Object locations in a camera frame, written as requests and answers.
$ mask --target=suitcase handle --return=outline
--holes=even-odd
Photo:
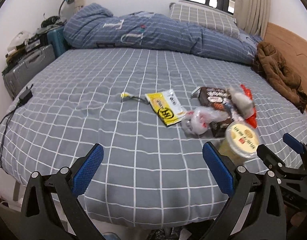
[[[42,56],[42,51],[39,51],[38,53],[34,53],[32,55],[30,55],[29,57],[27,57],[24,62],[26,64],[30,64],[32,62],[35,62],[39,57]]]

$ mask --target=snack bag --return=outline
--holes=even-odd
[[[180,104],[172,89],[160,93],[145,94],[145,96],[152,109],[167,126],[180,122],[186,114],[186,109]]]
[[[199,101],[202,106],[228,113],[228,118],[221,122],[211,122],[210,127],[214,137],[224,137],[227,127],[234,121],[244,121],[236,106],[230,100],[230,94],[225,89],[201,87]]]
[[[245,92],[245,95],[248,96],[252,100],[252,92],[250,89],[246,88],[244,85],[240,85],[240,87]],[[246,119],[246,122],[250,124],[253,128],[257,128],[257,121],[256,121],[256,108],[254,107],[254,114]]]

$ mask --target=red packaging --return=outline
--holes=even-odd
[[[245,95],[248,96],[252,100],[252,92],[250,89],[246,88],[244,85],[240,85],[240,87],[245,92]],[[254,107],[254,114],[246,119],[246,122],[250,124],[253,128],[257,128],[257,121],[256,121],[256,108]]]

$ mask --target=shoe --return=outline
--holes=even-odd
[[[103,236],[106,238],[106,240],[121,240],[119,236],[111,232],[104,233]]]

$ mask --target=plastic bag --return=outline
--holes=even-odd
[[[211,122],[222,122],[229,117],[227,112],[214,110],[211,107],[199,106],[194,111],[188,111],[181,121],[185,133],[203,134]]]
[[[248,119],[254,114],[254,104],[252,99],[245,93],[229,88],[231,101],[236,105],[244,119]]]
[[[27,31],[19,32],[17,36],[15,36],[13,40],[10,42],[10,45],[8,46],[8,52],[11,52],[12,50],[17,50],[17,46],[22,45],[26,40],[30,39],[32,36],[33,34]]]

